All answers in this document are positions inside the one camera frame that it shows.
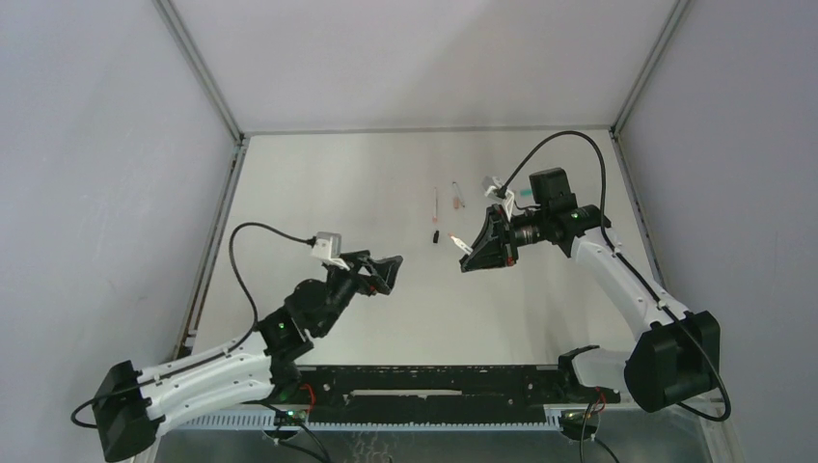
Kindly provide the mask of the white pen peach end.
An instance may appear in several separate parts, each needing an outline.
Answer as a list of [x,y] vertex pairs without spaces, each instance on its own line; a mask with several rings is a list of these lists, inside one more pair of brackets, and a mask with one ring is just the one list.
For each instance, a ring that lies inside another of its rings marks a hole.
[[459,237],[455,236],[453,233],[449,234],[449,238],[454,243],[454,245],[460,249],[465,255],[470,255],[473,252],[473,248],[468,245],[465,241],[460,239]]

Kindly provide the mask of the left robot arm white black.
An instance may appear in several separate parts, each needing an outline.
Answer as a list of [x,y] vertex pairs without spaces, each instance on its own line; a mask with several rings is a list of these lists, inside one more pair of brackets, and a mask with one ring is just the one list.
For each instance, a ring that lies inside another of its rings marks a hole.
[[240,337],[154,367],[129,361],[110,367],[91,404],[104,460],[134,457],[208,413],[294,393],[296,360],[332,330],[355,295],[390,294],[403,263],[401,256],[373,259],[367,251],[343,259],[346,267],[329,265],[325,280],[299,283]]

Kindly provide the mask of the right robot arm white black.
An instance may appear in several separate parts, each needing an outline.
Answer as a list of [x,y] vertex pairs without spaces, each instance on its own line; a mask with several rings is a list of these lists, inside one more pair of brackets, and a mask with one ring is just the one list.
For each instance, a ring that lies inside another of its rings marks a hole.
[[598,345],[559,357],[569,384],[625,392],[649,413],[726,388],[719,374],[721,327],[714,316],[694,313],[629,260],[610,220],[596,205],[580,206],[566,172],[554,168],[530,176],[534,206],[516,214],[515,196],[498,177],[483,188],[486,209],[471,245],[462,244],[462,272],[506,268],[524,246],[548,242],[590,272],[622,315],[635,340],[629,351]]

